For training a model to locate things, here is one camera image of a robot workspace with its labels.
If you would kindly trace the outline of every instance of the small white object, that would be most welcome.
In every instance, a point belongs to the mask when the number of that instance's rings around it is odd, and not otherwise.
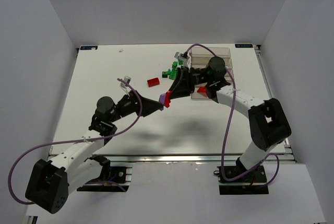
[[[239,92],[239,91],[240,91],[240,89],[234,89],[234,88],[232,88],[232,91],[231,91],[231,93],[230,93],[230,94],[232,95],[234,91],[235,91],[235,92]]]
[[[125,81],[126,83],[129,84],[130,81],[131,81],[131,78],[130,78],[129,76],[124,76],[123,81]],[[129,95],[129,92],[128,92],[128,90],[127,90],[127,87],[126,87],[126,85],[125,85],[123,82],[121,82],[120,87],[121,87],[121,89],[122,89],[127,95]]]
[[[183,62],[187,62],[187,60],[190,60],[190,57],[188,56],[188,58],[185,58],[181,55],[180,52],[176,52],[174,55],[174,58],[178,59],[179,61],[183,61]]]
[[[190,69],[190,58],[183,62],[183,66]]]
[[[83,138],[84,138],[84,142],[89,143],[89,141],[86,139],[85,136]]]

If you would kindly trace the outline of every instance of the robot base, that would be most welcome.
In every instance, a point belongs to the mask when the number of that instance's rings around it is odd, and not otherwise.
[[[110,175],[108,179],[115,175],[113,182],[118,184],[126,183],[126,171],[127,167],[110,167]],[[122,186],[125,191],[128,190],[129,186]],[[78,192],[123,192],[118,186],[103,185],[101,182],[96,182],[94,185],[83,185],[77,188]]]
[[[246,194],[269,194],[268,186],[261,186],[267,182],[265,169],[259,166],[251,172],[248,179],[238,179],[235,181],[226,181],[221,176],[221,167],[219,169],[219,194],[220,195],[246,195]],[[237,176],[235,166],[224,166],[224,173],[227,178]]]

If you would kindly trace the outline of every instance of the table surface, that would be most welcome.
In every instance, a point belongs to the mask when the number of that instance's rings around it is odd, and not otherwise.
[[[268,195],[219,195],[215,164],[137,163],[126,193],[73,192],[51,215],[32,205],[37,224],[305,224],[325,222],[303,164],[283,164]],[[265,165],[267,177],[276,165]]]
[[[184,52],[189,46],[101,45],[97,50],[80,50],[53,141],[81,138],[90,125],[97,100],[110,96],[116,102],[124,95],[117,78],[131,77],[130,84],[143,97],[158,101],[159,95],[168,91],[173,82],[161,78],[161,72],[171,68],[175,52]],[[207,46],[230,48],[237,89],[262,99],[269,98],[254,49],[237,49],[234,44]],[[155,77],[159,78],[160,85],[149,88],[146,80]],[[229,113],[229,107],[210,100],[190,97],[172,100],[168,109],[142,117],[130,131],[113,138],[96,154],[218,154]],[[115,125],[120,131],[135,118],[136,114],[129,115]],[[241,154],[251,141],[248,119],[234,112],[226,153]],[[69,145],[53,146],[50,154],[59,154]],[[283,144],[273,151],[285,152]]]

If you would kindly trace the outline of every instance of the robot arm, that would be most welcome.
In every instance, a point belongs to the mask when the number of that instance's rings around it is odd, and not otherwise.
[[[212,57],[203,69],[178,68],[176,79],[166,93],[165,107],[169,107],[171,99],[190,96],[195,85],[204,83],[209,99],[231,107],[234,89],[225,80],[225,74],[225,62],[217,56]],[[253,141],[236,162],[236,169],[241,174],[264,160],[277,144],[291,135],[291,129],[277,99],[262,100],[241,91],[235,93],[234,108],[249,119]]]
[[[139,97],[143,117],[163,107],[159,102],[141,95]],[[69,194],[77,188],[92,180],[110,179],[110,160],[92,154],[110,141],[111,137],[108,136],[115,134],[117,127],[113,122],[134,112],[138,115],[139,111],[139,101],[132,92],[123,96],[117,104],[110,97],[99,99],[85,137],[106,138],[75,143],[49,161],[39,160],[33,167],[26,198],[54,214],[63,207]]]

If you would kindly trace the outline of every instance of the cable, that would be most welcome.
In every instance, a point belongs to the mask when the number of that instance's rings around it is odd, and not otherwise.
[[[112,181],[116,177],[116,174],[112,176],[108,181]]]
[[[242,186],[243,189],[251,187],[255,183],[255,176],[253,177],[252,182],[249,185]]]
[[[190,51],[191,48],[193,48],[194,46],[200,46],[206,50],[208,50],[213,56],[216,57],[216,54],[209,48],[207,48],[206,46],[202,45],[202,44],[193,44],[191,45],[186,53],[188,53]],[[243,172],[242,174],[234,177],[234,178],[227,178],[225,173],[224,173],[224,156],[225,156],[225,147],[226,147],[226,143],[227,143],[227,139],[228,139],[228,134],[229,134],[229,130],[230,130],[230,125],[231,125],[231,121],[232,121],[232,116],[233,116],[233,111],[234,111],[234,107],[235,107],[235,97],[236,97],[236,85],[235,85],[235,80],[233,78],[233,76],[231,75],[230,71],[225,67],[226,72],[228,73],[228,75],[231,78],[232,84],[233,84],[233,99],[232,99],[232,105],[231,105],[231,111],[230,111],[230,116],[229,116],[229,120],[226,126],[226,130],[225,130],[225,135],[224,135],[224,140],[223,140],[223,146],[222,146],[222,150],[221,150],[221,171],[222,171],[222,177],[224,178],[224,180],[226,181],[235,181],[237,179],[240,179],[241,177],[245,176],[246,174],[252,172],[253,170],[257,169],[259,165],[261,165],[262,161],[260,161],[259,163],[257,163],[256,165],[254,165],[253,167],[251,167],[250,169],[248,169],[247,171]],[[269,185],[277,176],[278,174],[278,170],[279,170],[279,158],[276,154],[274,153],[269,153],[267,154],[267,156],[264,158],[264,160],[266,160],[266,158],[270,155],[274,155],[277,159],[277,168],[276,168],[276,172],[274,174],[274,176],[271,178],[271,180],[269,182],[267,182],[266,184],[262,185],[262,186],[266,186]]]
[[[131,91],[134,93],[134,95],[137,97],[138,101],[139,101],[139,106],[140,106],[140,109],[139,109],[139,113],[138,113],[138,116],[137,118],[131,123],[130,126],[128,126],[127,128],[125,128],[124,130],[118,132],[118,133],[115,133],[115,134],[112,134],[112,135],[109,135],[109,136],[103,136],[103,137],[97,137],[97,138],[89,138],[89,139],[86,139],[87,141],[89,142],[94,142],[96,140],[100,140],[100,139],[108,139],[108,138],[112,138],[112,137],[115,137],[117,135],[120,135],[126,131],[128,131],[131,127],[133,127],[137,121],[139,120],[140,116],[141,116],[141,113],[142,113],[142,101],[140,99],[140,96],[139,94],[137,93],[137,91],[131,86],[129,85],[128,83],[126,83],[125,81],[123,81],[122,79],[117,79],[118,81],[124,83],[126,86],[128,86]],[[28,153],[36,150],[36,149],[39,149],[41,147],[46,147],[46,146],[53,146],[53,145],[60,145],[60,144],[67,144],[67,143],[81,143],[81,142],[84,142],[83,139],[75,139],[75,140],[66,140],[66,141],[63,141],[63,142],[50,142],[50,143],[45,143],[45,144],[40,144],[40,145],[37,145],[35,147],[32,147],[30,148],[29,150],[25,151],[22,155],[20,155],[19,158],[17,158],[17,160],[14,162],[14,164],[12,165],[12,167],[10,168],[10,171],[9,171],[9,174],[8,174],[8,190],[9,190],[9,193],[10,195],[12,196],[12,198],[14,200],[16,200],[18,203],[21,203],[23,205],[32,205],[34,204],[33,202],[24,202],[22,200],[20,200],[14,193],[13,191],[13,187],[11,185],[11,177],[13,176],[13,171],[17,165],[17,163],[19,163],[19,161],[24,157],[26,156]]]

